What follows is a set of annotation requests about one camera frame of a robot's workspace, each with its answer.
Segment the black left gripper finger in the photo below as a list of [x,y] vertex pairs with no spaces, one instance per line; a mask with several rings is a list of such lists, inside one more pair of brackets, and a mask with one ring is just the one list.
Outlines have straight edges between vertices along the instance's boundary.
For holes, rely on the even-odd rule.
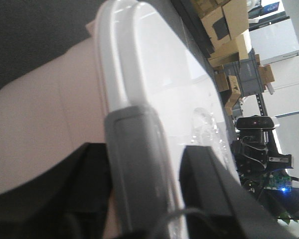
[[100,239],[112,188],[106,144],[85,143],[0,194],[0,239]]

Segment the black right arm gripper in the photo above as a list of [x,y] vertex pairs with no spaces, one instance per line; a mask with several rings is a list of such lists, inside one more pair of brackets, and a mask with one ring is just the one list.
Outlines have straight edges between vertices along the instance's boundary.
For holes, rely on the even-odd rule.
[[[240,117],[235,123],[238,139],[231,144],[238,175],[257,178],[274,171],[292,169],[291,154],[281,154],[273,138],[279,127],[276,117]],[[277,219],[299,220],[299,189],[252,196],[227,170],[212,147],[188,145],[180,163],[179,181],[186,208],[203,212],[186,216],[191,239],[293,239]]]

